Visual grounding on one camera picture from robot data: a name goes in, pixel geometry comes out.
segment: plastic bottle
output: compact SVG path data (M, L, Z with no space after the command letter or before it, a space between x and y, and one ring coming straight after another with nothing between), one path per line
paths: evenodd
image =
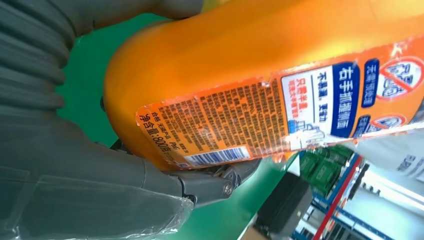
M203 168L421 121L421 0L234 0L114 55L104 104L135 155Z

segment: green box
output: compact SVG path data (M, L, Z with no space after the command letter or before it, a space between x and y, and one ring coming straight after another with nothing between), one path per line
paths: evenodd
M321 161L308 179L318 192L326 196L339 179L342 166L330 161Z
M321 160L318 155L305 151L300 158L300 175L308 180Z

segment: orange label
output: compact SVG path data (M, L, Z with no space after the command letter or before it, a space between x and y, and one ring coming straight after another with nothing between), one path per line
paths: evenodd
M163 158L201 168L422 122L423 38L276 71L143 106Z

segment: blue metal shelf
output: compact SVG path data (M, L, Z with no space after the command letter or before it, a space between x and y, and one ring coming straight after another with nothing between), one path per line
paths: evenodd
M315 209L321 211L322 213L327 214L329 207L333 204L336 196L338 195L338 193L342 189L344 182L348 179L349 173L351 171L355 171L355 169L353 169L353 168L355 168L355 166L357 166L357 164L356 164L357 161L361 161L361 160L362 160L362 158L359 155L354 154L352 156L351 160L350 160L349 166L346 168L346 170L344 171L344 173L340 177L338 183L334 186L334 189L331 192L331 195L328 198L325 198L324 196L314 192L313 193L314 200L312 201L311 205ZM352 232L354 235L357 235L357 236L359 236L359 237L361 237L365 240L371 240L364 233L355 229L355 225L358 225L358 226L361 226L361 227L367 229L368 231L370 231L371 233L375 234L376 236L380 237L383 240L393 240L391 237L385 235L381 231L377 230L376 228L372 227L371 225L367 224L366 222L360 220L358 217L350 214L349 212L342 209L341 207L338 206L336 208L336 211L339 212L340 214L344 215L346 218L349 218L350 220L352 220L354 222L354 224L349 225L349 224L347 224L346 222L342 221L340 218L338 218L334 215L331 216L331 219L333 219L337 224L339 224L343 228ZM295 239L298 239L298 240L307 240L307 238L305 236L301 235L298 232L294 232L292 237L295 238Z

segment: green surface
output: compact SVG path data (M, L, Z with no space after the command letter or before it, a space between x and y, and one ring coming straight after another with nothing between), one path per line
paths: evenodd
M141 15L76 41L65 69L66 84L57 89L66 102L59 114L79 124L92 141L110 146L117 139L99 104L110 57L130 35L160 19L154 15ZM236 240L283 175L271 162L263 162L229 200L195 209L177 234L163 238Z

